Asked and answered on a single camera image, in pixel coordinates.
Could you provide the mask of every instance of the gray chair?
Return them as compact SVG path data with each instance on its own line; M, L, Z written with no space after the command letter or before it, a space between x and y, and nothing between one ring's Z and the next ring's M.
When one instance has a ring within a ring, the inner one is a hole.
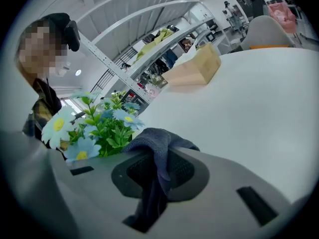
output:
M269 16L259 16L249 24L246 38L240 44L243 50L249 50L254 45L288 45L295 47L294 42L284 29Z

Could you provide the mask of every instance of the store shelf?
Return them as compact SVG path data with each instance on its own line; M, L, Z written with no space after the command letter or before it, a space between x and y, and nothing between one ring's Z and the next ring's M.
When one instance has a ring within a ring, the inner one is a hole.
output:
M111 60L146 35L182 18L198 0L170 1L134 12L98 35L92 43Z
M144 8L173 0L106 0L77 20L79 31L93 41L105 29Z
M170 49L173 45L181 41L190 33L194 32L199 26L205 24L206 22L214 19L214 17L209 17L204 20L201 20L195 24L190 25L186 29L182 29L164 41L156 45L152 50L150 50L147 54L145 54L142 58L140 58L128 71L129 76L132 79L136 79L140 73L146 70L152 63L154 63L159 57L161 57L168 49Z

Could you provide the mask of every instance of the yellow cloth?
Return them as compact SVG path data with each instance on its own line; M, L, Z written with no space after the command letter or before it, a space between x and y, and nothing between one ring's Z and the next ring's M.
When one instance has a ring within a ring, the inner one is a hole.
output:
M158 37L156 37L154 39L153 42L148 43L147 45L145 45L140 52L138 53L138 56L136 58L136 60L134 61L134 63L136 61L138 61L141 57L143 57L146 53L148 53L150 50L152 50L156 45L158 45L160 42L162 42L163 40L165 40L166 38L168 38L169 36L171 36L172 34L174 34L173 31L163 28L160 31L160 35Z

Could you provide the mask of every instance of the black slot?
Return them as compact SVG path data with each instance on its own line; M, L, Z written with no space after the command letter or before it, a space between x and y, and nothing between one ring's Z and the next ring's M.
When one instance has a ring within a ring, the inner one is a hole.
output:
M252 187L243 187L237 190L238 195L263 226L277 217L277 213L262 199Z
M71 174L74 175L79 175L81 173L87 173L94 170L92 166L85 166L85 167L81 167L81 168L76 168L76 169L72 169L70 170Z

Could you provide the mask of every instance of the shelving unit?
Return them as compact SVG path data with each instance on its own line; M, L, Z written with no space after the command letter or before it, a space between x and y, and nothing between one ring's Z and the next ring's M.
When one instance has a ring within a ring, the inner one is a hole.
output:
M168 49L172 47L172 43L178 43L183 38L185 38L190 33L194 32L198 27L205 24L206 22L214 19L213 17L206 18L204 20L199 21L198 23L190 25L186 29L182 29L164 41L156 45L152 50L150 50L147 54L145 54L142 58L140 58L134 65L131 66L128 71L128 75L132 79L136 79L144 70L146 70L151 64L153 64L158 58L160 58Z
M113 61L116 61L145 36L185 17L190 9L198 3L209 11L199 0L107 0L77 20L81 42L149 104L153 98L137 85L136 77L168 49L200 26L210 20L216 22L213 15L190 24L186 29L181 29L163 40L139 59L128 73L124 73Z
M92 43L111 60L117 60L148 34L182 18L197 2L198 0L171 1L144 8L104 30Z

